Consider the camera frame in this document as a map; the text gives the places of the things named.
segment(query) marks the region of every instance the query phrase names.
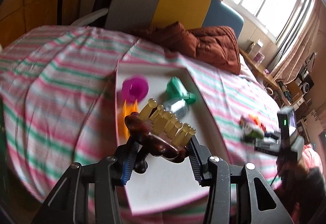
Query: white tray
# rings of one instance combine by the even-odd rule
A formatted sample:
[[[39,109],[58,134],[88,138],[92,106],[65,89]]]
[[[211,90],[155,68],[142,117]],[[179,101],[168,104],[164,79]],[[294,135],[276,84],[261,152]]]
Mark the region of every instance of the white tray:
[[[149,84],[149,92],[139,103],[143,109],[149,98],[158,103],[166,100],[166,85],[169,80],[178,77],[187,91],[196,94],[196,103],[189,106],[187,115],[181,121],[189,123],[196,129],[196,137],[200,144],[208,146],[211,153],[229,162],[229,156],[222,136],[216,126],[202,95],[185,68],[168,65],[143,64],[120,61],[116,74],[116,129],[118,145],[125,144],[126,139],[118,131],[117,116],[123,101],[120,97],[122,83],[134,75],[144,75]],[[176,164],[162,157],[148,155],[148,169],[142,175],[132,173],[125,186],[129,206],[133,215],[161,212],[189,202],[208,194],[209,188],[201,187],[195,180],[189,159]]]

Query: white armrest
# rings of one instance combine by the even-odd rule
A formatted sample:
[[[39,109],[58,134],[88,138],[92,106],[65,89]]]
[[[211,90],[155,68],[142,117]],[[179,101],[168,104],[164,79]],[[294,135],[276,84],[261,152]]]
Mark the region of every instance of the white armrest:
[[[97,20],[98,18],[100,18],[104,15],[107,15],[108,11],[109,11],[109,8],[102,8],[93,13],[83,16],[82,18],[77,19],[71,25],[75,25],[75,26],[88,25],[88,24],[94,22],[95,20]]]

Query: magenta cup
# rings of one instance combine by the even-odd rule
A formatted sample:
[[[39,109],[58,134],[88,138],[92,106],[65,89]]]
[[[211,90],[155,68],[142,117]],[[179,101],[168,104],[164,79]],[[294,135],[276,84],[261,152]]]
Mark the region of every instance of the magenta cup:
[[[137,75],[122,83],[121,97],[127,103],[140,102],[148,93],[148,81],[144,76]]]

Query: rust-colored jacket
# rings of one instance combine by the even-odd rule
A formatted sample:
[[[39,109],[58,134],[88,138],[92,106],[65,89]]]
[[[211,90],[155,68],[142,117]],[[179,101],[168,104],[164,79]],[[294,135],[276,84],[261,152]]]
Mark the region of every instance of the rust-colored jacket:
[[[236,75],[240,73],[239,48],[231,27],[211,26],[185,30],[180,22],[176,22],[163,29],[135,30],[133,35]]]

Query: striped bedspread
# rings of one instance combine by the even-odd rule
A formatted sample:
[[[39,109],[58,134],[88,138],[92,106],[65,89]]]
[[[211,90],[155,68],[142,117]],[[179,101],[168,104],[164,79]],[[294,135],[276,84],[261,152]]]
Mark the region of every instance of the striped bedspread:
[[[0,54],[0,95],[11,169],[43,201],[72,162],[91,164],[113,154],[115,67],[118,59],[186,67],[214,116],[233,163],[253,162],[271,181],[275,158],[240,141],[241,115],[278,127],[277,104],[248,76],[235,76],[137,37],[94,27],[43,26]],[[201,223],[206,199],[126,223]]]

